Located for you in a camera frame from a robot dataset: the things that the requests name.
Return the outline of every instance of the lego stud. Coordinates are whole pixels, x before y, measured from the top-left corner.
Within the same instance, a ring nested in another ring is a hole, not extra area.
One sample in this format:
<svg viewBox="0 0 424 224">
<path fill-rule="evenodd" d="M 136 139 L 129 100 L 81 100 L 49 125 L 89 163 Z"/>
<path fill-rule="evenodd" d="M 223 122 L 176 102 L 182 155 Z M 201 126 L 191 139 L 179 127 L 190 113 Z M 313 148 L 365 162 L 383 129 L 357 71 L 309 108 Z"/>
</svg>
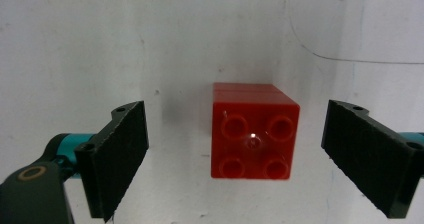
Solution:
<svg viewBox="0 0 424 224">
<path fill-rule="evenodd" d="M 263 174 L 269 179 L 287 178 L 289 166 L 283 157 L 278 155 L 268 155 L 263 162 Z"/>
<path fill-rule="evenodd" d="M 274 141 L 287 141 L 293 136 L 293 122 L 286 116 L 278 115 L 268 122 L 267 134 Z"/>
<path fill-rule="evenodd" d="M 219 172 L 226 178 L 240 178 L 244 175 L 245 167 L 240 158 L 229 156 L 219 164 Z"/>
<path fill-rule="evenodd" d="M 231 114 L 224 118 L 221 125 L 222 134 L 231 140 L 239 140 L 247 135 L 247 121 L 243 116 Z"/>
</svg>

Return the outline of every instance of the red lego brick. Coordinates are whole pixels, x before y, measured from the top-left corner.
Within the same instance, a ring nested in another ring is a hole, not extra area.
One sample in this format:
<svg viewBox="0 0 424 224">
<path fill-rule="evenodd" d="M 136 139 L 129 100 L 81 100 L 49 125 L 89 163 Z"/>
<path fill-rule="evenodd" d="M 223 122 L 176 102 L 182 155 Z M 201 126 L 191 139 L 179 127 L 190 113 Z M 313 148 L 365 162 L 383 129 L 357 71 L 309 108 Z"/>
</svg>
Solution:
<svg viewBox="0 0 424 224">
<path fill-rule="evenodd" d="M 273 85 L 215 83 L 212 177 L 289 179 L 299 111 Z"/>
</svg>

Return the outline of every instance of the white background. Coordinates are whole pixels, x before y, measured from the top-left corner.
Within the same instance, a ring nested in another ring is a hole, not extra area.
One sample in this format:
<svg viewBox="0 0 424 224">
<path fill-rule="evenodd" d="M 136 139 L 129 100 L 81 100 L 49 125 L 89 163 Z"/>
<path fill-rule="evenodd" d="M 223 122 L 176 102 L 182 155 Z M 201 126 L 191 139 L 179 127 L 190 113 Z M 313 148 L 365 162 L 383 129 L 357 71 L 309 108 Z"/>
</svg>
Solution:
<svg viewBox="0 0 424 224">
<path fill-rule="evenodd" d="M 387 220 L 320 145 L 328 99 L 423 131 L 424 65 L 407 64 L 424 62 L 423 2 L 0 0 L 0 180 L 54 135 L 145 100 L 151 148 L 116 224 L 420 223 L 424 185 Z M 300 104 L 289 181 L 210 177 L 216 81 L 273 83 Z M 66 189 L 76 223 L 101 223 L 80 180 Z"/>
</svg>

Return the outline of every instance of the white wall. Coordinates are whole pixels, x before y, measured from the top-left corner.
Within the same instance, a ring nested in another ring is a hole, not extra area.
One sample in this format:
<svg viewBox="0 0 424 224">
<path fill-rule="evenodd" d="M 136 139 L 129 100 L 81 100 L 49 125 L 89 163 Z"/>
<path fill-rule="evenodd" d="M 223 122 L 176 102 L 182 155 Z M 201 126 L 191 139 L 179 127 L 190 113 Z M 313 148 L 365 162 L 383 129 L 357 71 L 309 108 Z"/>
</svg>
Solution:
<svg viewBox="0 0 424 224">
<path fill-rule="evenodd" d="M 151 148 L 117 224 L 419 223 L 424 185 L 387 220 L 320 144 L 330 98 L 423 130 L 424 65 L 396 64 L 424 62 L 422 2 L 0 0 L 0 180 L 145 100 Z M 215 81 L 273 83 L 301 105 L 290 181 L 210 178 Z M 76 222 L 101 223 L 81 182 L 66 188 Z"/>
</svg>

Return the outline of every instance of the black metal bracket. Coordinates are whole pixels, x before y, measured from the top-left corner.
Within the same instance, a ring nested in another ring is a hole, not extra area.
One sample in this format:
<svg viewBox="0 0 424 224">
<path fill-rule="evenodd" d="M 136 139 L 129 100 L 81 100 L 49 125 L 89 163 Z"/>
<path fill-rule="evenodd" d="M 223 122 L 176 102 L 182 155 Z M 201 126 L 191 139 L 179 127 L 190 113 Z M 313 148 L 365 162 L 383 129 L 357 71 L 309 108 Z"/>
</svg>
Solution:
<svg viewBox="0 0 424 224">
<path fill-rule="evenodd" d="M 405 218 L 424 174 L 424 148 L 368 116 L 330 100 L 322 148 L 388 218 Z"/>
<path fill-rule="evenodd" d="M 92 217 L 109 220 L 149 148 L 144 103 L 112 111 L 112 121 L 75 149 Z"/>
</svg>

